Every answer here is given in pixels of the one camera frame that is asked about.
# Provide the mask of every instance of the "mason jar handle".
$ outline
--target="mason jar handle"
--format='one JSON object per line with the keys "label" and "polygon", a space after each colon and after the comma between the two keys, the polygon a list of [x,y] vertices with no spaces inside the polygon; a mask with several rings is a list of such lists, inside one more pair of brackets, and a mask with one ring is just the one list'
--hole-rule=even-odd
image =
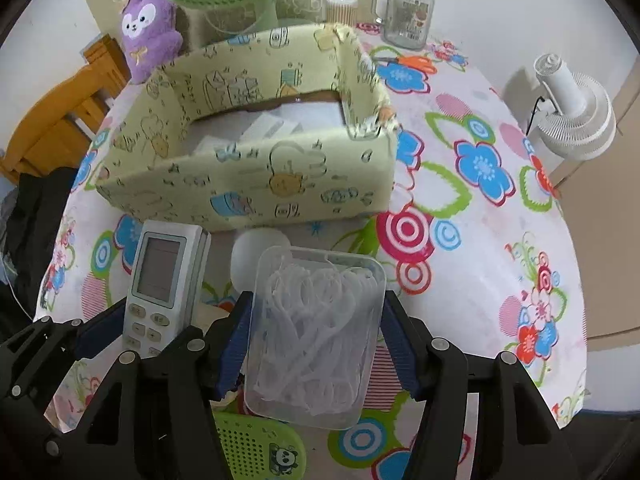
{"label": "mason jar handle", "polygon": [[376,17],[376,22],[380,25],[385,24],[385,19],[378,14],[378,0],[371,1],[371,13]]}

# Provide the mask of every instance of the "purple plush toy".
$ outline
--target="purple plush toy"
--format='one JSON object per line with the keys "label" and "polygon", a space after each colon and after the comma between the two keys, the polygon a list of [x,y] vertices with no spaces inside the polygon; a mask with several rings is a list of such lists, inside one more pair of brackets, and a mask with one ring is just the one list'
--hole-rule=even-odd
{"label": "purple plush toy", "polygon": [[129,0],[122,11],[122,44],[132,83],[145,82],[158,65],[178,54],[182,36],[175,30],[175,8],[169,0]]}

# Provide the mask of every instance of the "glass jar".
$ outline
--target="glass jar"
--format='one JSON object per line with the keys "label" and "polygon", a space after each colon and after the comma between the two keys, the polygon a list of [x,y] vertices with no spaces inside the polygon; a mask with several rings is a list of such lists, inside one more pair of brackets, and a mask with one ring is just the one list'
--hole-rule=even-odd
{"label": "glass jar", "polygon": [[411,50],[422,50],[433,15],[434,0],[386,0],[386,13],[382,18],[372,2],[372,12],[377,22],[384,26],[384,37],[389,43]]}

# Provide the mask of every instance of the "wooden chair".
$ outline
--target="wooden chair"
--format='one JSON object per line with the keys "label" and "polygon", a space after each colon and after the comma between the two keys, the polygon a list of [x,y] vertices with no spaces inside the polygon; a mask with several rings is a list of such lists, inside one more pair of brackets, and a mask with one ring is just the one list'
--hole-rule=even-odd
{"label": "wooden chair", "polygon": [[72,120],[79,118],[98,132],[108,106],[98,92],[116,98],[130,79],[118,44],[103,36],[84,51],[88,65],[42,97],[22,119],[0,158],[0,173],[17,182],[21,173],[49,174],[56,168],[77,168],[90,140]]}

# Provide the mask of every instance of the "floral tablecloth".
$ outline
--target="floral tablecloth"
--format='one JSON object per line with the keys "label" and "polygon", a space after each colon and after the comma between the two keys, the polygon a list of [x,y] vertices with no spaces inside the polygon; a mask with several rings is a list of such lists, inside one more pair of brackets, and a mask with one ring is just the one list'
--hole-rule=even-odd
{"label": "floral tablecloth", "polygon": [[[297,246],[375,256],[411,316],[465,352],[513,351],[566,425],[584,397],[584,305],[572,241],[540,160],[498,94],[452,43],[408,53],[383,43],[375,25],[358,29],[403,127],[389,209],[284,231]],[[87,320],[127,293],[142,226],[111,207],[95,180],[115,127],[142,88],[124,89],[82,162],[37,317]],[[200,317],[214,306],[231,309],[238,296],[229,280],[233,236],[213,236]],[[78,423],[120,351],[118,339],[73,366],[54,398],[64,430]],[[241,394],[228,409],[247,412]],[[296,428],[307,453],[305,477],[401,478],[422,410],[401,390],[380,339],[359,423],[347,431]],[[476,415],[470,396],[459,478],[470,475]]]}

